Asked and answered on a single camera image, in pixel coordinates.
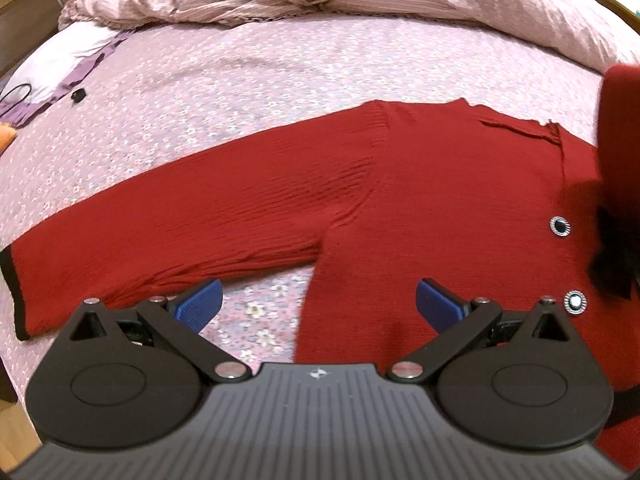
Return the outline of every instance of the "white cross logo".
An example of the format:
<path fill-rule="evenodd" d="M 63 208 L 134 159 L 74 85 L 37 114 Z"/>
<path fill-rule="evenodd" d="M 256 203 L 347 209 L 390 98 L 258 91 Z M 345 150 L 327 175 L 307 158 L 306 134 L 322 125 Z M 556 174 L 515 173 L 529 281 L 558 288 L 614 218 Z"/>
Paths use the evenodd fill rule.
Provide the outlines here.
<path fill-rule="evenodd" d="M 329 372 L 322 370 L 322 368 L 316 368 L 316 370 L 309 372 L 309 375 L 317 381 L 324 377 L 327 377 L 327 375 L 329 375 Z"/>

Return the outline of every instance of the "black cable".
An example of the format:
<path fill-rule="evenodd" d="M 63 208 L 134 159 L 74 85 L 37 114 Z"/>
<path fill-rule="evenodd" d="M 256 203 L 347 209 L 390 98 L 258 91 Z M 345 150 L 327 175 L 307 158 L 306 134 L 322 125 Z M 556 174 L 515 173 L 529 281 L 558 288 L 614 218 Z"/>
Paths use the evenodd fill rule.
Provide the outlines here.
<path fill-rule="evenodd" d="M 13 88 L 11 88 L 11 90 L 9 90 L 6 94 L 4 94 L 2 97 L 0 97 L 0 104 L 2 103 L 2 101 L 4 101 L 6 99 L 6 97 L 11 94 L 14 90 L 17 90 L 18 88 L 23 88 L 25 86 L 29 87 L 29 91 L 25 94 L 25 96 L 20 99 L 19 101 L 15 102 L 14 105 L 12 107 L 10 107 L 8 110 L 0 113 L 0 117 L 2 117 L 3 115 L 9 113 L 11 110 L 13 110 L 15 107 L 17 107 L 17 105 L 19 105 L 20 103 L 23 103 L 24 100 L 29 97 L 29 95 L 31 94 L 31 90 L 33 90 L 33 87 L 30 85 L 30 83 L 21 83 L 18 86 L 14 86 Z"/>

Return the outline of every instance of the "blue object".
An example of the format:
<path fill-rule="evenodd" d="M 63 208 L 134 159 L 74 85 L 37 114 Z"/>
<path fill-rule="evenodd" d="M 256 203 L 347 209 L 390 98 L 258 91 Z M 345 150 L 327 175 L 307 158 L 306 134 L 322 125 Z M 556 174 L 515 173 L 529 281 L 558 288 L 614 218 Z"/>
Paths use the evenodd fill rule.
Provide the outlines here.
<path fill-rule="evenodd" d="M 178 304 L 174 317 L 199 333 L 220 312 L 221 307 L 222 283 L 214 280 Z"/>
<path fill-rule="evenodd" d="M 415 290 L 415 305 L 420 315 L 438 333 L 465 318 L 465 302 L 451 293 L 445 295 L 432 280 L 421 280 Z"/>

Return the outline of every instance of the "purple ruffle trim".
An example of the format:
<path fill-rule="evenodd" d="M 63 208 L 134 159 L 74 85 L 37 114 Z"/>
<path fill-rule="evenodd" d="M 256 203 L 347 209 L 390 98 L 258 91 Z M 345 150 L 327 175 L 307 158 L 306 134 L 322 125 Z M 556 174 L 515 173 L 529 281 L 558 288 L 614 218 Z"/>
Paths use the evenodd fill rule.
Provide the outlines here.
<path fill-rule="evenodd" d="M 62 83 L 56 88 L 51 97 L 46 101 L 40 103 L 20 103 L 16 104 L 12 102 L 0 103 L 0 123 L 9 123 L 14 128 L 17 126 L 23 126 L 29 121 L 36 113 L 49 107 L 49 105 L 58 101 L 61 97 L 65 96 L 71 91 L 73 86 L 84 80 L 85 77 L 93 70 L 98 63 L 100 63 L 105 57 L 110 56 L 116 50 L 116 47 L 124 40 L 129 38 L 135 30 L 123 30 L 114 36 L 111 41 L 102 47 L 95 54 L 91 54 L 85 57 L 78 65 L 67 75 Z"/>

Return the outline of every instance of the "sweater button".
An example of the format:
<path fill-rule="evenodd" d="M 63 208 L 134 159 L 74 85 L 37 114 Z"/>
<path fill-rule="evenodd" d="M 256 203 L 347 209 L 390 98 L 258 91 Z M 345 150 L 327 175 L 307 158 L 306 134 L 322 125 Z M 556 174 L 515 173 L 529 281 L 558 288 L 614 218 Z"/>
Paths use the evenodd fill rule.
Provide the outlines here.
<path fill-rule="evenodd" d="M 564 295 L 564 309 L 573 316 L 582 314 L 587 308 L 587 298 L 579 290 L 570 290 Z"/>
<path fill-rule="evenodd" d="M 549 227 L 551 227 L 551 231 L 556 236 L 565 237 L 568 236 L 571 232 L 571 226 L 569 225 L 569 222 L 561 216 L 554 216 L 549 221 Z"/>

